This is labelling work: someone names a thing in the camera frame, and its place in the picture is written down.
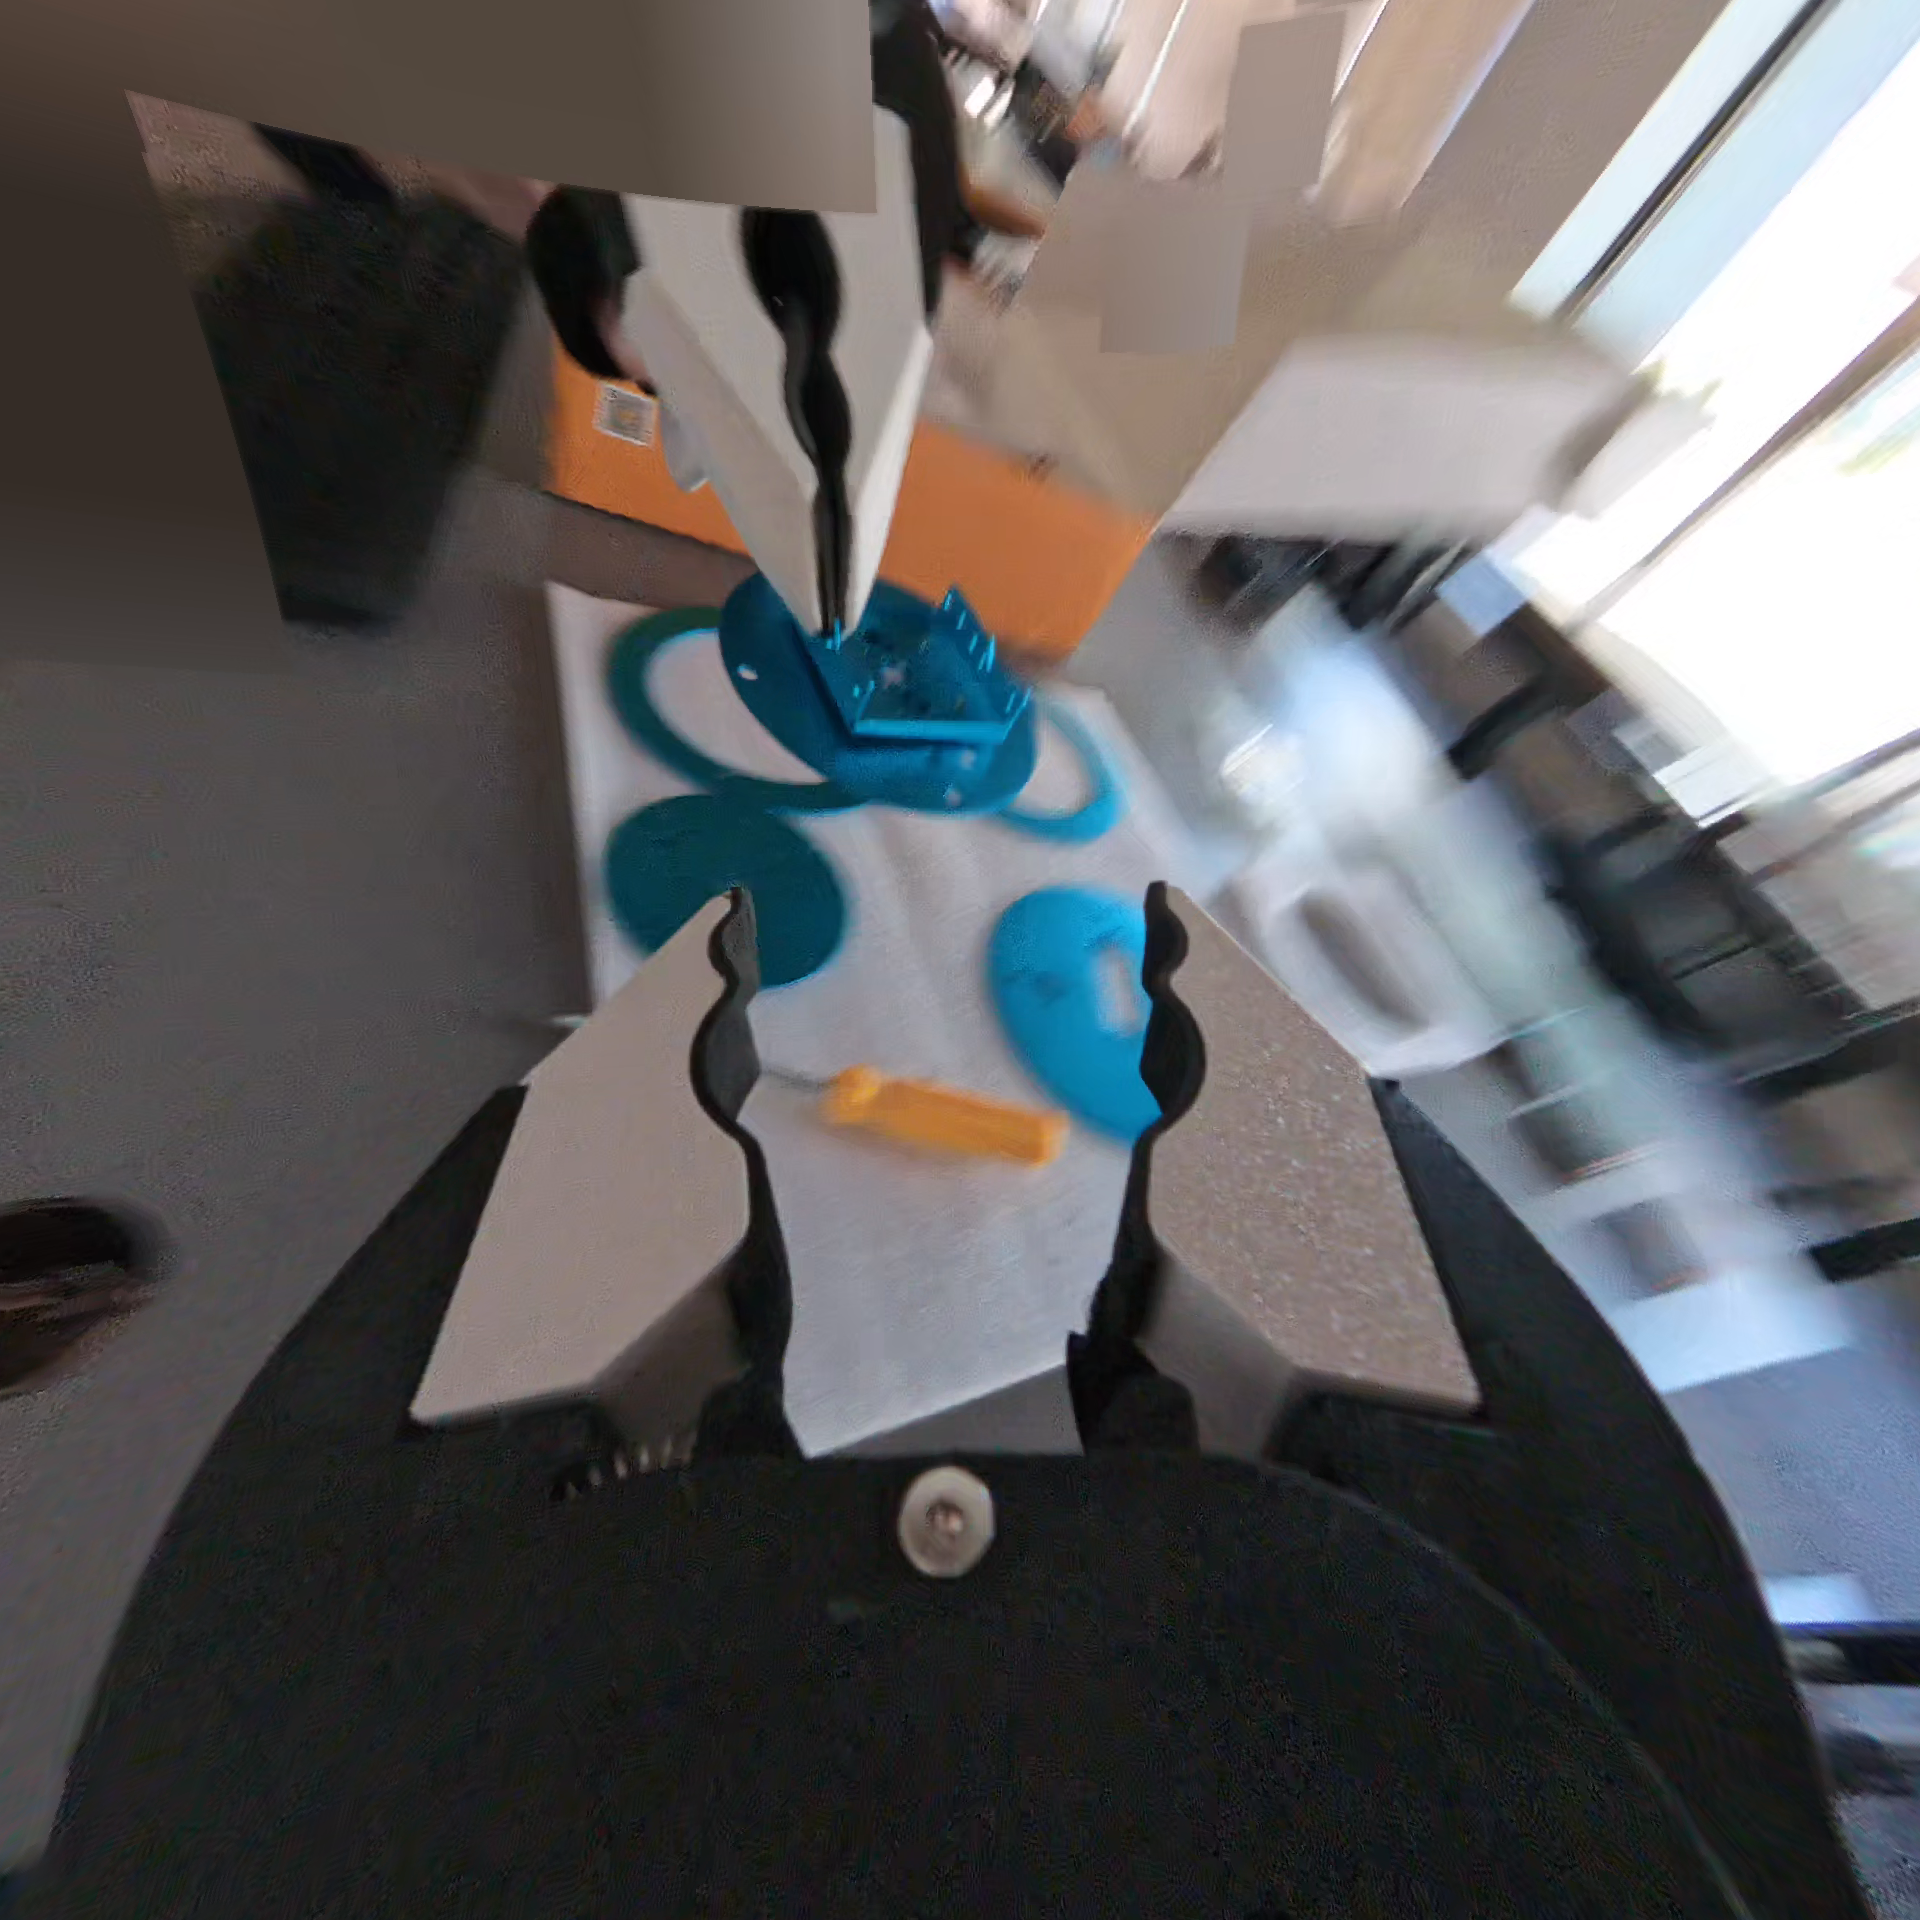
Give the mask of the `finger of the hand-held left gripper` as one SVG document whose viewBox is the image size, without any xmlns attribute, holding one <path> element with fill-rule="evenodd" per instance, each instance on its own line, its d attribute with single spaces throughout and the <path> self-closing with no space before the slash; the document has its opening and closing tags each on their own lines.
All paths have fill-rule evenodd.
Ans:
<svg viewBox="0 0 1920 1920">
<path fill-rule="evenodd" d="M 863 617 L 931 362 L 909 124 L 873 106 L 871 133 L 873 210 L 771 215 L 771 575 L 806 633 Z"/>
<path fill-rule="evenodd" d="M 816 318 L 783 260 L 765 272 L 765 215 L 710 202 L 620 195 L 637 272 L 620 341 L 703 456 L 748 557 L 801 626 L 845 613 L 842 499 L 806 419 L 824 370 Z"/>
</svg>

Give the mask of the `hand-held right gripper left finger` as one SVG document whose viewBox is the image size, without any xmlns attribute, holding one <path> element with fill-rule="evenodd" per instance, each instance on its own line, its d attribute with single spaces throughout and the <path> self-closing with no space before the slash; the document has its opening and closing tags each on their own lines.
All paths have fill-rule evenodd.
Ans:
<svg viewBox="0 0 1920 1920">
<path fill-rule="evenodd" d="M 424 1363 L 421 1427 L 590 1406 L 634 1459 L 771 1406 L 794 1282 L 747 1126 L 758 917 L 703 902 L 522 1084 L 520 1115 Z"/>
</svg>

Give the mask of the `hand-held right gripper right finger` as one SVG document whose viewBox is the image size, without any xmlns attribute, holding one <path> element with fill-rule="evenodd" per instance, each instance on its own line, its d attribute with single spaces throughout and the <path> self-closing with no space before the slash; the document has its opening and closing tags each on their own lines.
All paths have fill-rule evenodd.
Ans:
<svg viewBox="0 0 1920 1920">
<path fill-rule="evenodd" d="M 1262 1459 L 1323 1396 L 1472 1419 L 1482 1384 L 1362 1069 L 1166 881 L 1141 986 L 1155 1115 L 1070 1333 L 1083 1448 Z"/>
</svg>

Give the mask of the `blue square perforated bracket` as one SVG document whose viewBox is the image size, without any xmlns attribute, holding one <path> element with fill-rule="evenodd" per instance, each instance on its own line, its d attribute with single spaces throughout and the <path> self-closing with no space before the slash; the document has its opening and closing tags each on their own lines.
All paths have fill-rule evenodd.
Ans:
<svg viewBox="0 0 1920 1920">
<path fill-rule="evenodd" d="M 878 583 L 856 623 L 801 633 L 829 716 L 881 746 L 1000 746 L 1034 692 L 954 588 L 928 601 Z"/>
</svg>

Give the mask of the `yellow-handled screwdriver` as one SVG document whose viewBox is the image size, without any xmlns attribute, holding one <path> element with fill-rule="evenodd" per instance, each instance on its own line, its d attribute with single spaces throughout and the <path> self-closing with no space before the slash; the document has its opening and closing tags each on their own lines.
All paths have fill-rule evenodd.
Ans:
<svg viewBox="0 0 1920 1920">
<path fill-rule="evenodd" d="M 829 1076 L 764 1066 L 761 1076 L 801 1091 L 829 1129 L 917 1153 L 1040 1169 L 1070 1142 L 1061 1113 L 871 1066 Z"/>
</svg>

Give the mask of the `grey desk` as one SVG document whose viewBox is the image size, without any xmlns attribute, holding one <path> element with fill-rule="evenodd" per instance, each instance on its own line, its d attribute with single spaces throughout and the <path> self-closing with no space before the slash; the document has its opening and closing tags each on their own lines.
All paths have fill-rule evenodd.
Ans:
<svg viewBox="0 0 1920 1920">
<path fill-rule="evenodd" d="M 7 1869 L 230 1406 L 581 1001 L 541 584 L 679 604 L 742 572 L 469 475 L 389 634 L 4 662 L 4 1199 L 125 1200 L 167 1242 L 153 1304 L 4 1396 Z"/>
</svg>

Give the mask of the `round black desk control button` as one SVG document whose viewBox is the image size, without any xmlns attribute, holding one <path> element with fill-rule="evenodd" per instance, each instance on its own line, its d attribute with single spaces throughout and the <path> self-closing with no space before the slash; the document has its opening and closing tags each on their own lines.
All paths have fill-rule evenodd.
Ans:
<svg viewBox="0 0 1920 1920">
<path fill-rule="evenodd" d="M 4 1396 L 26 1396 L 105 1345 L 161 1289 L 159 1220 L 113 1199 L 4 1203 Z"/>
</svg>

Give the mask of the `orange box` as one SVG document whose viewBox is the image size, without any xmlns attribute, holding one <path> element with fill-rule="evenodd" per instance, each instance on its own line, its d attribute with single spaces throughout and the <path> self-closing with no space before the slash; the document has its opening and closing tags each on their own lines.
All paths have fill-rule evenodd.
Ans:
<svg viewBox="0 0 1920 1920">
<path fill-rule="evenodd" d="M 747 554 L 710 489 L 679 489 L 666 467 L 654 401 L 630 381 L 584 372 L 550 341 L 544 486 L 550 493 Z M 920 423 L 878 575 L 938 601 L 958 588 L 1005 644 L 1070 658 L 1149 546 L 1155 525 L 1077 492 L 1041 464 Z"/>
</svg>

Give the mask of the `white foam block round hole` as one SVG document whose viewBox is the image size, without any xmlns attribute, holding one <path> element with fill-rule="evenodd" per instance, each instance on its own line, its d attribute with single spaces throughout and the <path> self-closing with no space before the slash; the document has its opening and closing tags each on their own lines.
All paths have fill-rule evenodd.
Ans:
<svg viewBox="0 0 1920 1920">
<path fill-rule="evenodd" d="M 1505 1036 L 1392 873 L 1295 830 L 1226 895 L 1268 971 L 1371 1076 L 1451 1072 Z"/>
</svg>

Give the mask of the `white foam sheet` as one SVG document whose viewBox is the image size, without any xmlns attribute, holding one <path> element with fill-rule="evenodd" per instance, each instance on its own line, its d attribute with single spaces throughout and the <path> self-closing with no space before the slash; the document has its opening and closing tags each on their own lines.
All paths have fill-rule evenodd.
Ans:
<svg viewBox="0 0 1920 1920">
<path fill-rule="evenodd" d="M 643 613 L 547 583 L 570 809 L 579 841 L 590 1006 L 617 995 L 639 950 L 602 879 L 612 830 L 695 783 L 620 722 L 605 692 L 612 638 Z M 800 823 L 849 895 L 849 930 L 824 971 L 753 1006 L 765 1069 L 824 1076 L 856 1064 L 1040 1104 L 986 995 L 998 917 L 1051 883 L 1114 892 L 1134 908 L 1159 881 L 1199 873 L 1190 833 L 1117 707 L 1094 688 L 1045 684 L 1045 733 L 1021 803 L 1063 811 L 1085 793 L 1055 725 L 1070 711 L 1117 769 L 1121 818 L 1061 845 L 968 818 L 863 805 Z M 1041 1169 L 958 1163 L 817 1124 L 806 1093 L 765 1073 L 747 1106 L 764 1142 L 790 1258 L 795 1319 L 784 1402 L 806 1453 L 845 1453 L 1041 1376 L 1063 1361 L 1114 1250 L 1128 1152 L 1074 1126 Z"/>
</svg>

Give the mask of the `blue round plate rectangular slot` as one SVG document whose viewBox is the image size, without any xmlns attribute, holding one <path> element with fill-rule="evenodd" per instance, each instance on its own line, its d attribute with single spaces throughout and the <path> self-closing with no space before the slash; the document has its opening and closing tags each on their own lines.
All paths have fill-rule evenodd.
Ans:
<svg viewBox="0 0 1920 1920">
<path fill-rule="evenodd" d="M 1143 945 L 1141 899 L 1080 883 L 1021 895 L 986 945 L 986 995 L 1025 1073 L 1072 1120 L 1126 1146 L 1161 1115 L 1141 1076 Z"/>
</svg>

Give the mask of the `blue round plate small holes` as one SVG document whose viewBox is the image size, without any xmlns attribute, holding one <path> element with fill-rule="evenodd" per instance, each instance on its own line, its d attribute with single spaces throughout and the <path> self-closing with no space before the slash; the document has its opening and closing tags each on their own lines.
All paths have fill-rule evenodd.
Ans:
<svg viewBox="0 0 1920 1920">
<path fill-rule="evenodd" d="M 849 935 L 849 888 L 826 851 L 773 811 L 715 793 L 671 796 L 620 820 L 602 881 L 614 925 L 642 954 L 708 899 L 744 888 L 765 988 L 824 971 Z"/>
</svg>

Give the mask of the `black rectangular object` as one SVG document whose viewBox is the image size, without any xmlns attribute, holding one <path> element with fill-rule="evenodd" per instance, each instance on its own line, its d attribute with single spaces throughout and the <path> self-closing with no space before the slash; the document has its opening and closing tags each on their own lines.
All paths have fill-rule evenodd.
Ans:
<svg viewBox="0 0 1920 1920">
<path fill-rule="evenodd" d="M 389 628 L 431 564 L 520 309 L 520 253 L 341 141 L 253 127 L 304 192 L 199 282 L 288 622 Z"/>
</svg>

